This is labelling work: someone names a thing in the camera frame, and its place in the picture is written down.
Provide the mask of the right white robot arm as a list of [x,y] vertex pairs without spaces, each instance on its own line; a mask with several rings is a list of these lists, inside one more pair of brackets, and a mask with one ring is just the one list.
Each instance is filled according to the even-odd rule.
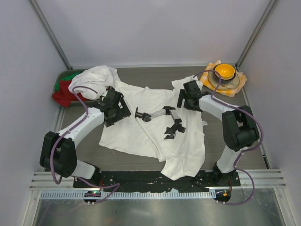
[[221,120],[225,148],[213,166],[212,180],[218,186],[229,184],[242,154],[260,138],[251,108],[230,105],[209,92],[202,92],[195,80],[183,85],[177,107],[205,111]]

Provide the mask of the white t-shirt with robot print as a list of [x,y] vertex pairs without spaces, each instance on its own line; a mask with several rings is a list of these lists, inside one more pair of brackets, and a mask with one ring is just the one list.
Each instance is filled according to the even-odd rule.
[[154,113],[164,106],[176,107],[183,85],[194,80],[189,76],[171,82],[173,90],[150,89],[116,82],[116,91],[124,95],[131,112],[113,126],[103,129],[100,146],[120,152],[157,158],[165,162],[161,173],[177,180],[184,176],[194,177],[205,162],[205,135],[201,112],[176,109],[177,115],[186,128],[177,132],[174,139],[166,139],[165,131],[174,123],[171,116],[160,116],[150,122],[135,118],[135,111]]

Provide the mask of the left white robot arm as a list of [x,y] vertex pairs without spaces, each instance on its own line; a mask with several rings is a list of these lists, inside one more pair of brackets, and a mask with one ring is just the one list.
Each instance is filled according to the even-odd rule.
[[62,178],[73,177],[94,188],[100,184],[100,169],[78,160],[76,148],[97,126],[110,127],[130,116],[131,112],[124,95],[113,88],[91,106],[83,100],[80,103],[85,112],[76,121],[59,132],[50,131],[44,136],[40,165],[51,172],[56,184],[61,183]]

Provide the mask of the yellow checkered cloth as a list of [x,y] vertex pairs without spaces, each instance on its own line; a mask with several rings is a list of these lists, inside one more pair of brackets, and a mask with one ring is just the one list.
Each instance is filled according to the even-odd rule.
[[[215,67],[219,64],[222,64],[222,62],[220,60],[216,61],[215,63],[209,63],[206,66],[206,72],[204,72],[200,78],[200,81],[203,83],[204,86],[206,86],[207,88],[209,88],[210,90],[214,90],[213,86],[210,85],[209,81],[208,81],[208,72],[212,72],[212,70],[215,69]],[[245,85],[247,78],[246,76],[242,73],[242,72],[238,72],[238,76],[240,79],[239,85],[237,88],[235,89],[231,89],[231,90],[219,90],[217,89],[216,92],[228,97],[234,97]]]

